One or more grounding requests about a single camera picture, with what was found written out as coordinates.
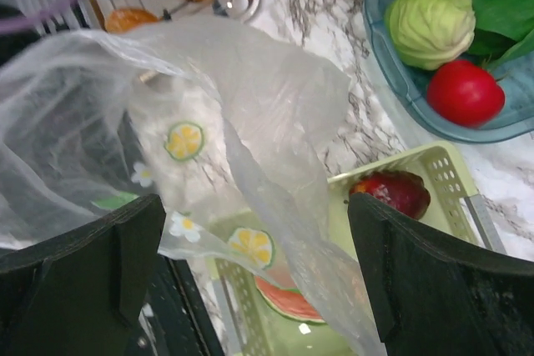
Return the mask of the toy bok choy green white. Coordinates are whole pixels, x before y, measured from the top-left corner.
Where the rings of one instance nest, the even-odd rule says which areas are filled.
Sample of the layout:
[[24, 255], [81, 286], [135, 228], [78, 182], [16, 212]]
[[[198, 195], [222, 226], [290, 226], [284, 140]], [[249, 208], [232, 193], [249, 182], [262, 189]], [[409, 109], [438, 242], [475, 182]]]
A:
[[461, 55], [494, 70], [533, 56], [533, 0], [472, 0], [475, 37]]

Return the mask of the red toy pepper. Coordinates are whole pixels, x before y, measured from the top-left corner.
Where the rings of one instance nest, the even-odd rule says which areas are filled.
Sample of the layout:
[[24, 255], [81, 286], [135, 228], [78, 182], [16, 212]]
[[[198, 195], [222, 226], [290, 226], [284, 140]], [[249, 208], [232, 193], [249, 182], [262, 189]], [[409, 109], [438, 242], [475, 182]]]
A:
[[428, 84], [426, 101], [447, 121], [479, 128], [504, 108], [506, 95], [485, 69], [460, 59], [437, 69]]

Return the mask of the clear plastic grocery bag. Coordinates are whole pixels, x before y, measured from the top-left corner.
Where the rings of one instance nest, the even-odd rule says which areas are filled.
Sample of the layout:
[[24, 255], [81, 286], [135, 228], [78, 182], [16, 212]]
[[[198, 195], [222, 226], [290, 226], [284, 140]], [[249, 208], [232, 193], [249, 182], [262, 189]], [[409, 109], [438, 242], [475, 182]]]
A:
[[43, 38], [1, 69], [1, 238], [23, 248], [156, 193], [161, 254], [296, 287], [356, 352], [382, 355], [360, 265], [327, 237], [319, 155], [350, 87], [228, 18]]

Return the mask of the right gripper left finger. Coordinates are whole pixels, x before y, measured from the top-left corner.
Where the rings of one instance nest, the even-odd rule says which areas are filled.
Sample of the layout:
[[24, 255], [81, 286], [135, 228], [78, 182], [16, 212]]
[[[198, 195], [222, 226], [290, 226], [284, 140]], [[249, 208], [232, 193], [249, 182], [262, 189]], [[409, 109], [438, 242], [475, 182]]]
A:
[[122, 355], [163, 232], [159, 196], [1, 256], [3, 355]]

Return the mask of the dark red toy apple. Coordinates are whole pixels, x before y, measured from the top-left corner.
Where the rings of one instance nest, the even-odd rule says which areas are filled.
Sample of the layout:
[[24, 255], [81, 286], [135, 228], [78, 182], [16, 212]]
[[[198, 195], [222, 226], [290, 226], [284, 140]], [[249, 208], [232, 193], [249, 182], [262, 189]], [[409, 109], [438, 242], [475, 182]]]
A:
[[415, 220], [426, 214], [431, 203], [423, 179], [407, 171], [385, 170], [368, 174], [350, 188], [349, 195], [354, 193], [368, 193]]

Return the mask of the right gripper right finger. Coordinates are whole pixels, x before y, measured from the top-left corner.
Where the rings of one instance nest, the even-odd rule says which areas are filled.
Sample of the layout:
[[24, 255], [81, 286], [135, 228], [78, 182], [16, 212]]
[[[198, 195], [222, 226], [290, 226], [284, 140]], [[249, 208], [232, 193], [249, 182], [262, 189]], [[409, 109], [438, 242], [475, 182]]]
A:
[[533, 263], [407, 217], [348, 202], [355, 251], [389, 355], [531, 355]]

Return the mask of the green toy cabbage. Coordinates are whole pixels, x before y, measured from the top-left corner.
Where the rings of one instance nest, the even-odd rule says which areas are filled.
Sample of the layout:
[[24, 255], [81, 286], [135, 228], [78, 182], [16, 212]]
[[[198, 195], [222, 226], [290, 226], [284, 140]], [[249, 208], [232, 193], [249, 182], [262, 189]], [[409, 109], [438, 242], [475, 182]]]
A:
[[426, 71], [458, 58], [475, 38], [472, 0], [394, 0], [384, 22], [400, 60]]

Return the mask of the orange glazed bread bun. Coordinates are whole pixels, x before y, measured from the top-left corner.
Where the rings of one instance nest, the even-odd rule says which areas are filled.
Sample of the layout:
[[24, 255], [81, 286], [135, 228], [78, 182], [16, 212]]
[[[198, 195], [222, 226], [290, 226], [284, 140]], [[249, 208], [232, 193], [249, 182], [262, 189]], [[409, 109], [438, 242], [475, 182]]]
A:
[[119, 8], [105, 18], [104, 29], [108, 33], [126, 33], [138, 26], [158, 21], [158, 17], [144, 9]]

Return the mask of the toy watermelon slice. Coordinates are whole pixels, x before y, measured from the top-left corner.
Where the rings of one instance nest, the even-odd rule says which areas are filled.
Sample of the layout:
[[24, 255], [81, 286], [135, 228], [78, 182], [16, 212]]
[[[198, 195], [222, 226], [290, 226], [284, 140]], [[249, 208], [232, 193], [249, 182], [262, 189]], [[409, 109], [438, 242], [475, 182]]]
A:
[[259, 276], [254, 276], [254, 283], [267, 305], [281, 316], [302, 323], [325, 324], [300, 292], [278, 288]]

